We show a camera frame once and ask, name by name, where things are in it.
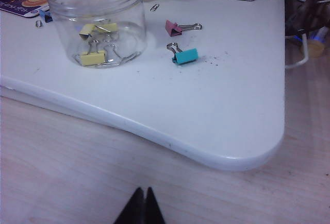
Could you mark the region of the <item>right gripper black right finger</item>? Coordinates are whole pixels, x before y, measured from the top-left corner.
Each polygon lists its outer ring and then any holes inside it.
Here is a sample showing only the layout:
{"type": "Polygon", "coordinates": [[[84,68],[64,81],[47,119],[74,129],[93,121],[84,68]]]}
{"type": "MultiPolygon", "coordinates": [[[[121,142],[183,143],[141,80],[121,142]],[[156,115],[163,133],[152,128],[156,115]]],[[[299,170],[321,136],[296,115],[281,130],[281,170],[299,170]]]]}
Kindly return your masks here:
{"type": "Polygon", "coordinates": [[[164,217],[151,187],[147,189],[146,195],[146,223],[165,224],[164,217]]]}

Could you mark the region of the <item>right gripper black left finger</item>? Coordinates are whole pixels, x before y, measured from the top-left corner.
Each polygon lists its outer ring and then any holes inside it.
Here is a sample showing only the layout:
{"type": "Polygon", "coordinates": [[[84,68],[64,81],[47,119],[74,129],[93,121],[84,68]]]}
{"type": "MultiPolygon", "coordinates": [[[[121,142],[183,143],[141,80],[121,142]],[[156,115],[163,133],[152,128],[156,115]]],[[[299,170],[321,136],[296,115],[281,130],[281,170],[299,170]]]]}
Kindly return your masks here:
{"type": "Polygon", "coordinates": [[[144,192],[138,187],[116,218],[115,224],[144,223],[144,192]]]}

